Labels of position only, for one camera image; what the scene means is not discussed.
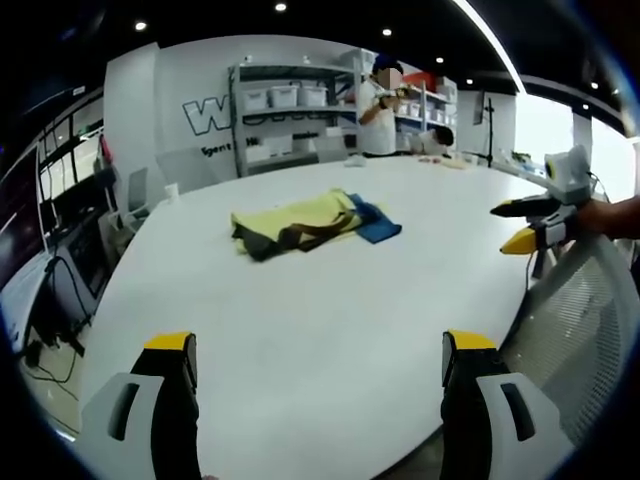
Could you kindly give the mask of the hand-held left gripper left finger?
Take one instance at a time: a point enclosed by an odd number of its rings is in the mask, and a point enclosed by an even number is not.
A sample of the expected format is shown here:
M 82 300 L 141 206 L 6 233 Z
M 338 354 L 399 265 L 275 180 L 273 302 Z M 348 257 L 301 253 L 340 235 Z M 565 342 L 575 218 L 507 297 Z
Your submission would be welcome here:
M 81 412 L 79 458 L 94 479 L 199 479 L 196 336 L 148 341 Z

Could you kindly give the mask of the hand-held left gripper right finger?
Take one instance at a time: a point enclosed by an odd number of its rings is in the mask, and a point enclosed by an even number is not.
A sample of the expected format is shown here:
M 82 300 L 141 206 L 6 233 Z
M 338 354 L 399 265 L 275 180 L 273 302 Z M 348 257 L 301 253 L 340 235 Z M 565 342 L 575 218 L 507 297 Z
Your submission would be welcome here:
M 574 450 L 560 412 L 495 344 L 443 333 L 442 479 L 548 479 Z

